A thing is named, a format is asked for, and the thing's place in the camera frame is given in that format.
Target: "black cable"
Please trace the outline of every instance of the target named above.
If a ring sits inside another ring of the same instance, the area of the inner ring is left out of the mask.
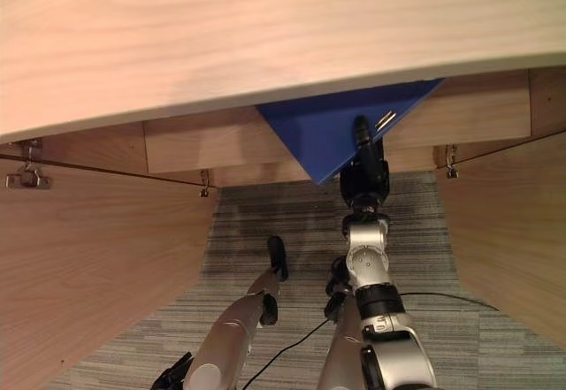
[[[444,297],[450,297],[452,299],[457,299],[457,300],[462,300],[464,302],[477,304],[479,306],[483,306],[483,307],[491,309],[491,310],[498,310],[497,308],[495,308],[491,304],[483,303],[483,302],[476,300],[476,299],[469,299],[468,297],[462,297],[461,295],[454,295],[454,294],[448,294],[448,293],[435,293],[433,291],[430,291],[430,292],[429,291],[412,291],[412,292],[409,292],[409,293],[399,293],[399,295],[442,295]]]
[[[275,362],[275,359],[277,359],[278,357],[280,357],[281,355],[283,355],[286,351],[288,351],[290,348],[294,348],[295,346],[300,345],[303,341],[307,340],[312,334],[314,334],[316,331],[318,331],[324,324],[326,324],[328,321],[328,319],[323,322],[322,324],[320,324],[319,326],[317,326],[314,330],[312,330],[310,333],[308,333],[307,335],[305,335],[303,338],[301,338],[299,341],[297,341],[296,343],[292,344],[291,346],[287,346],[286,348],[281,349],[277,355],[275,355],[271,361],[269,361],[261,370],[259,370],[259,372],[254,375],[251,379],[249,379],[249,381],[246,383],[246,385],[244,387],[241,388],[241,390],[246,390],[248,388],[248,386],[254,381],[254,379],[256,379],[257,377],[259,377],[262,372],[264,372],[269,365],[271,365],[273,362]]]
[[[475,300],[475,299],[469,299],[468,297],[462,297],[460,295],[454,295],[454,294],[448,294],[448,293],[435,293],[435,292],[421,292],[421,291],[413,291],[413,292],[409,292],[409,293],[399,293],[399,295],[442,295],[444,297],[450,297],[452,299],[457,299],[457,300],[462,300],[464,302],[469,302],[469,303],[474,303],[477,304],[479,306],[484,306],[485,308],[489,308],[492,310],[498,310],[497,308],[495,308],[494,306],[492,306],[491,304],[487,304],[487,303],[483,303],[479,300]],[[303,341],[307,340],[312,334],[314,334],[316,331],[318,331],[324,324],[326,324],[328,321],[328,319],[323,322],[322,324],[320,324],[319,326],[317,326],[314,330],[312,330],[310,333],[308,333],[307,335],[305,335],[303,338],[301,338],[299,341],[297,341],[296,343],[292,344],[291,346],[287,346],[286,348],[281,349],[277,355],[275,355],[271,361],[269,361],[261,370],[259,370],[259,372],[254,375],[251,379],[249,379],[249,381],[246,383],[246,385],[244,387],[241,388],[241,390],[246,390],[249,385],[257,378],[259,377],[267,368],[269,368],[269,366],[275,362],[275,360],[280,357],[281,355],[283,355],[285,352],[287,352],[290,348],[294,348],[295,346],[300,345]]]

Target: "desk top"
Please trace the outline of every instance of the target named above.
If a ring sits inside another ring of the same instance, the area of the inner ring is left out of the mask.
[[[566,64],[566,0],[3,0],[0,142]]]

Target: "blue folder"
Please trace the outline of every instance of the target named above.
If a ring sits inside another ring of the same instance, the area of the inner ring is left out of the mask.
[[[388,115],[385,126],[374,127],[374,141],[381,138],[442,79],[420,80],[378,88],[359,89],[323,96],[260,105],[259,111],[314,182],[330,180],[356,154],[353,125],[358,115],[370,125]]]

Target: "gray striped carpet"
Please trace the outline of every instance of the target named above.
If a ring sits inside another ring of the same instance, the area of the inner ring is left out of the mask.
[[[385,213],[391,274],[402,292],[466,294],[459,285],[432,173],[396,174]],[[348,214],[336,183],[289,183],[222,192],[201,282],[48,385],[49,390],[149,389],[267,265],[265,240],[287,245],[290,280],[279,322],[259,330],[239,388],[286,345],[324,320],[330,262],[344,253]],[[438,296],[406,296],[444,389],[566,389],[566,351],[499,312]],[[315,388],[333,326],[285,353],[250,390]]]

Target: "wooden panel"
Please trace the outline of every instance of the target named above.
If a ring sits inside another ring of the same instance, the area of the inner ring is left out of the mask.
[[[15,145],[0,154],[20,156]],[[143,124],[128,123],[43,137],[42,159],[111,171],[147,173]]]
[[[448,79],[387,134],[394,147],[504,140],[531,132],[526,71]]]
[[[40,387],[194,285],[215,205],[187,184],[44,171],[51,190],[0,187],[6,389]]]
[[[432,147],[387,149],[386,158],[389,161],[389,169],[392,173],[431,171],[436,166],[432,159]],[[239,187],[310,180],[310,176],[293,158],[278,163],[217,167],[209,170],[209,174],[210,184],[217,187]],[[201,182],[200,171],[164,172],[153,173],[153,175],[172,180]]]
[[[566,133],[437,172],[463,285],[566,347]]]
[[[3,0],[0,142],[566,63],[566,0]]]
[[[145,126],[151,172],[291,160],[254,107],[152,120]],[[529,134],[526,72],[491,73],[445,82],[386,136],[385,145],[428,147]]]
[[[292,159],[256,107],[154,120],[145,123],[145,134],[150,172]]]
[[[530,70],[529,78],[531,136],[504,141],[458,144],[456,162],[566,131],[566,67]],[[435,148],[435,160],[438,166],[446,165],[445,147]]]

